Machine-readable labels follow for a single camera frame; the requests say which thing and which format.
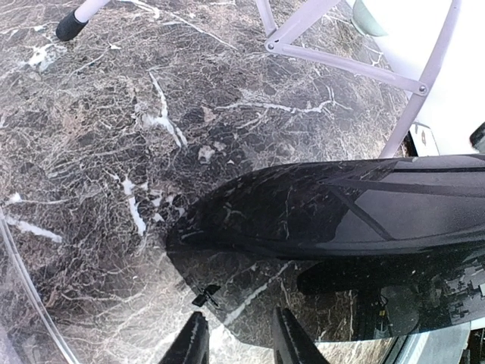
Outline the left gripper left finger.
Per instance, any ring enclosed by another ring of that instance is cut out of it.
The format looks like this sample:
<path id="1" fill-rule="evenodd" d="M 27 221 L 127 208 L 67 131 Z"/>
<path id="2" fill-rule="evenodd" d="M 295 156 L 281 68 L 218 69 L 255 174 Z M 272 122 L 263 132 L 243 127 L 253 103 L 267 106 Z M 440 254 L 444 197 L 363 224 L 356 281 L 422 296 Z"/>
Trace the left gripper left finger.
<path id="1" fill-rule="evenodd" d="M 194 312 L 164 354 L 159 364 L 208 364 L 208 321 L 201 312 Z"/>

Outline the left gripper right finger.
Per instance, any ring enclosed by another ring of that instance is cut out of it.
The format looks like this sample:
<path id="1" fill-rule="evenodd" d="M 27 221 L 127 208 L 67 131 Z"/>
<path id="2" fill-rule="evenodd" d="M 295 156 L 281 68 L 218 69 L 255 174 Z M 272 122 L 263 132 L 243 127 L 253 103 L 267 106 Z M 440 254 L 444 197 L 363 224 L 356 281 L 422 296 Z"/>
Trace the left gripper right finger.
<path id="1" fill-rule="evenodd" d="M 271 333 L 277 364 L 329 364 L 289 309 L 274 309 Z"/>

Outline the black metronome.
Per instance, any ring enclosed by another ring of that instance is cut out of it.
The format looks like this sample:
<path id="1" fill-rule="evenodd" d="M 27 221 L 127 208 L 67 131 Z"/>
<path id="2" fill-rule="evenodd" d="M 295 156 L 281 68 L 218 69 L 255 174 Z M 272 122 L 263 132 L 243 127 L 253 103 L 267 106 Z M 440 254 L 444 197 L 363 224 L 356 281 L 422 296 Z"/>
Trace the black metronome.
<path id="1" fill-rule="evenodd" d="M 193 203 L 167 254 L 221 324 L 269 347 L 276 308 L 314 341 L 484 317 L 481 154 L 280 165 Z"/>

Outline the white music stand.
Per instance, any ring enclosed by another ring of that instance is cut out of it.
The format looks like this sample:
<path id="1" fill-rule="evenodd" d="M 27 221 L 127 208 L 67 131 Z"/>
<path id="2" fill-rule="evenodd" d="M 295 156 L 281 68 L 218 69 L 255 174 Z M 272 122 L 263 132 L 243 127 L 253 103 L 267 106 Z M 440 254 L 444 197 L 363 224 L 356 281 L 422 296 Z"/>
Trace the white music stand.
<path id="1" fill-rule="evenodd" d="M 411 97 L 408 104 L 380 154 L 381 158 L 392 158 L 404 140 L 411 124 L 418 116 L 438 78 L 458 22 L 462 3 L 460 1 L 450 2 L 449 10 L 436 43 L 417 80 L 350 58 L 343 58 L 331 53 L 293 45 L 293 42 L 298 37 L 337 4 L 337 1 L 306 1 L 279 27 L 275 23 L 270 2 L 257 1 L 256 6 L 267 37 L 264 48 L 272 54 L 301 58 L 306 61 L 314 61 L 336 67 L 340 70 L 370 77 L 410 92 Z"/>

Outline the clear metronome front cover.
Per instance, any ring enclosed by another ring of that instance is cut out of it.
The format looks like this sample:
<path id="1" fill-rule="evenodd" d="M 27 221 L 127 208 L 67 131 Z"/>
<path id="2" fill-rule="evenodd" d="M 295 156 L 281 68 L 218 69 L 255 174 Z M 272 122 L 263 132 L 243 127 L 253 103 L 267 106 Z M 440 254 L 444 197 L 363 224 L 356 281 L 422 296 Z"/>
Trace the clear metronome front cover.
<path id="1" fill-rule="evenodd" d="M 42 303 L 4 215 L 1 215 L 1 362 L 79 362 Z"/>

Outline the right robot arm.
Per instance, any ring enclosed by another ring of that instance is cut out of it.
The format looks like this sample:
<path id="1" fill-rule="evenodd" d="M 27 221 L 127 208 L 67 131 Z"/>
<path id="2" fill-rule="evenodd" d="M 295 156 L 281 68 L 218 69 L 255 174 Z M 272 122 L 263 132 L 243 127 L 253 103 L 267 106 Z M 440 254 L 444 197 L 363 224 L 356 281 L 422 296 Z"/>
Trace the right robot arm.
<path id="1" fill-rule="evenodd" d="M 420 77 L 449 1 L 375 1 L 368 5 L 387 35 L 378 39 L 394 71 Z M 419 155 L 471 154 L 470 135 L 484 122 L 484 3 L 463 1 L 443 66 L 411 126 Z"/>

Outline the pale green bowl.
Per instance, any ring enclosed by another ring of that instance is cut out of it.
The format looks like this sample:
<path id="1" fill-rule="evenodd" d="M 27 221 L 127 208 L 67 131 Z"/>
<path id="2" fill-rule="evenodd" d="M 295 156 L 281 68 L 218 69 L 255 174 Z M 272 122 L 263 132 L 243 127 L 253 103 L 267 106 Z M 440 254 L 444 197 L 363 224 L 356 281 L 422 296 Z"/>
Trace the pale green bowl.
<path id="1" fill-rule="evenodd" d="M 363 36 L 382 37 L 388 32 L 382 28 L 362 0 L 355 0 L 350 19 L 353 27 Z"/>

